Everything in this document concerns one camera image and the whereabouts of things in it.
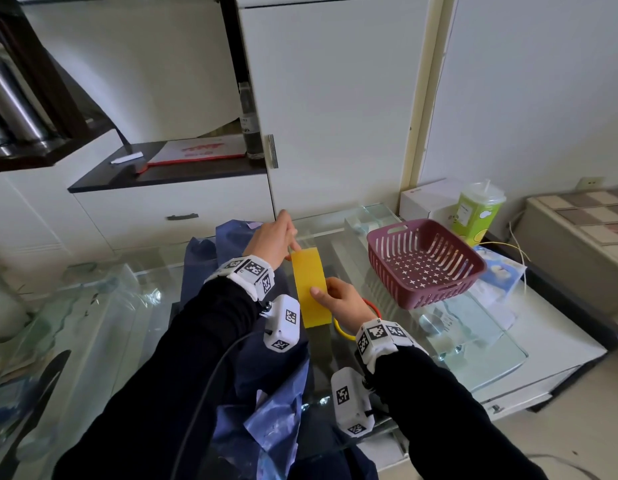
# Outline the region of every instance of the white box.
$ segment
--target white box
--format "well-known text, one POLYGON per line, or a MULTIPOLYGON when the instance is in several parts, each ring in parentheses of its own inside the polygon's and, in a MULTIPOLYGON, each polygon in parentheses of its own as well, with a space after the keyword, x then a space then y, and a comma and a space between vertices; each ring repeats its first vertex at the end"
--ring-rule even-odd
POLYGON ((406 221, 433 219, 446 228, 451 228, 460 198, 465 186, 453 178, 405 190, 400 195, 400 217, 406 221))

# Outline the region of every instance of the person's left hand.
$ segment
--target person's left hand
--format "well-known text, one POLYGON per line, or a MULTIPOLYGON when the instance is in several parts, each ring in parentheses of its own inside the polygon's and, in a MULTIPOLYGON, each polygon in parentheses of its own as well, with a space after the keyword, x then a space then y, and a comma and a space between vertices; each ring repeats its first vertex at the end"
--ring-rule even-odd
POLYGON ((275 270, 282 260, 290 259, 288 247, 300 251, 300 245, 295 240, 297 229, 291 222, 291 216, 286 210, 281 210, 275 222, 261 225, 249 241, 243 256, 254 255, 268 262, 275 270))

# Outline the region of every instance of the basket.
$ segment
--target basket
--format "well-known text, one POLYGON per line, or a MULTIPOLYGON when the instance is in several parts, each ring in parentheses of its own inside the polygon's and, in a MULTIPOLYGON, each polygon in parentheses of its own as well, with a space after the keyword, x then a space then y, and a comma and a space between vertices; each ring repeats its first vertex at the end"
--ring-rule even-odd
POLYGON ((373 230, 367 242, 371 266, 406 310, 465 292, 487 269, 478 253, 431 219, 373 230))

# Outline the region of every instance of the hand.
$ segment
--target hand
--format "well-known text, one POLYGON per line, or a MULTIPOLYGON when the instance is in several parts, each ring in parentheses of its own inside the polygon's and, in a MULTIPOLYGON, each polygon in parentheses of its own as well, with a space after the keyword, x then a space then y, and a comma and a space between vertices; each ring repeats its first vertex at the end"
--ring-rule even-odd
POLYGON ((376 319, 377 316, 362 300, 353 285, 337 278, 327 278, 327 291, 315 286, 311 288, 313 299, 327 308, 344 327, 355 335, 362 323, 376 319))
POLYGON ((268 262, 273 269, 277 269, 283 259, 291 258, 289 246, 294 251, 300 251, 300 245, 295 240, 297 233, 289 213, 281 210, 275 222, 265 223, 257 229, 243 256, 257 256, 268 262))

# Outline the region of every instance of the floor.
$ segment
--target floor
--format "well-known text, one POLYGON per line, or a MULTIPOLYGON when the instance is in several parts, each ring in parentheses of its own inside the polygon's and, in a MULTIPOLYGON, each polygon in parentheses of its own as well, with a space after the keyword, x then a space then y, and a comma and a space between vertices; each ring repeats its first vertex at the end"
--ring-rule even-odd
MULTIPOLYGON (((524 453, 550 455, 534 459, 550 480, 618 480, 618 352, 543 411, 496 425, 524 453)), ((409 462, 380 473, 380 480, 417 478, 409 462)))

